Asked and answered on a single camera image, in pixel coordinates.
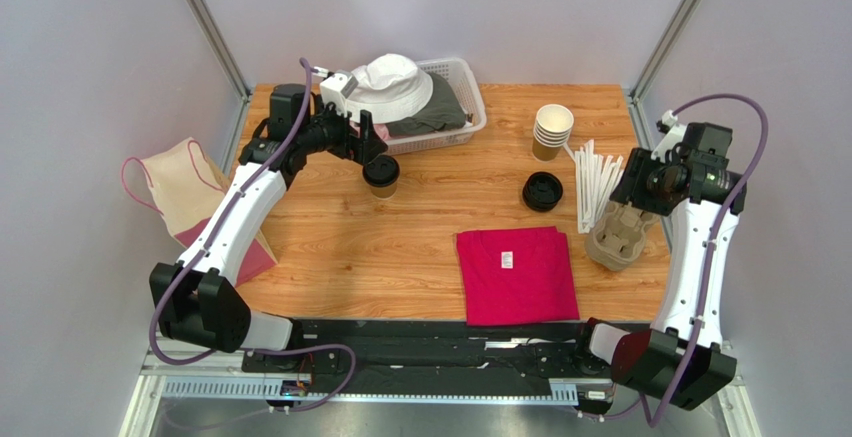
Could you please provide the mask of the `black coffee cup lid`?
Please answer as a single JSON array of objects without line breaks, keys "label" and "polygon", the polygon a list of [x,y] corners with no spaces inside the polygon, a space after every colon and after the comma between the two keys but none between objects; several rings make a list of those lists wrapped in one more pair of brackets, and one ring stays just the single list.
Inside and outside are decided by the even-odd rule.
[{"label": "black coffee cup lid", "polygon": [[362,168],[362,177],[371,187],[384,188],[394,185],[400,176],[397,160],[389,155],[380,155]]}]

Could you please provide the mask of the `pink and cream paper bag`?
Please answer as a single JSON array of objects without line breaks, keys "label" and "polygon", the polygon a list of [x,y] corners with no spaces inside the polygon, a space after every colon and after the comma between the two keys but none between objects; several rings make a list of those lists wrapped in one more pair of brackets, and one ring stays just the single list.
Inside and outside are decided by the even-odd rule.
[{"label": "pink and cream paper bag", "polygon": [[131,163],[142,170],[150,197],[137,196],[123,183],[125,192],[158,214],[185,247],[175,264],[156,267],[153,287],[176,280],[192,287],[206,274],[236,287],[278,263],[261,225],[287,190],[280,173],[250,162],[230,180],[193,138],[151,157],[130,157],[121,170]]}]

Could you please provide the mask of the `brown paper coffee cup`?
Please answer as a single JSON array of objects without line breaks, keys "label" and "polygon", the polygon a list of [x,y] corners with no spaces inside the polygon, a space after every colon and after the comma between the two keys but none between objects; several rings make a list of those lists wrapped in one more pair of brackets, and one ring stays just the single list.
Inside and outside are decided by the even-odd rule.
[{"label": "brown paper coffee cup", "polygon": [[370,186],[369,189],[374,197],[378,199],[389,199],[395,195],[397,191],[397,184],[393,183],[386,186]]}]

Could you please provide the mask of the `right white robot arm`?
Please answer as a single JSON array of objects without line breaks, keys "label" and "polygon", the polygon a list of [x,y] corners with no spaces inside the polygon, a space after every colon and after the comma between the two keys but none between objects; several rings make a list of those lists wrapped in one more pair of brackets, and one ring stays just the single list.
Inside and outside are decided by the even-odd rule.
[{"label": "right white robot arm", "polygon": [[741,175],[728,169],[731,129],[661,123],[652,150],[631,151],[586,253],[613,271],[644,249],[646,233],[668,217],[675,241],[662,305],[649,329],[627,331],[592,319],[588,351],[614,383],[662,404],[692,410],[728,385],[735,358],[723,354],[719,301],[726,252],[744,209]]}]

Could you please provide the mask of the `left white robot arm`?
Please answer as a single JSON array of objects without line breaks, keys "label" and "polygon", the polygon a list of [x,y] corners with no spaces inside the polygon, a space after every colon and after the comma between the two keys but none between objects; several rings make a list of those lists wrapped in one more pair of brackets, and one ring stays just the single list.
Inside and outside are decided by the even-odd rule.
[{"label": "left white robot arm", "polygon": [[328,152],[367,166],[387,150],[369,110],[352,112],[324,89],[277,86],[270,114],[243,147],[233,182],[200,235],[173,264],[159,263],[149,278],[155,311],[151,350],[163,336],[215,351],[287,351],[294,321],[254,311],[236,290],[239,270],[262,223],[283,198],[311,154]]}]

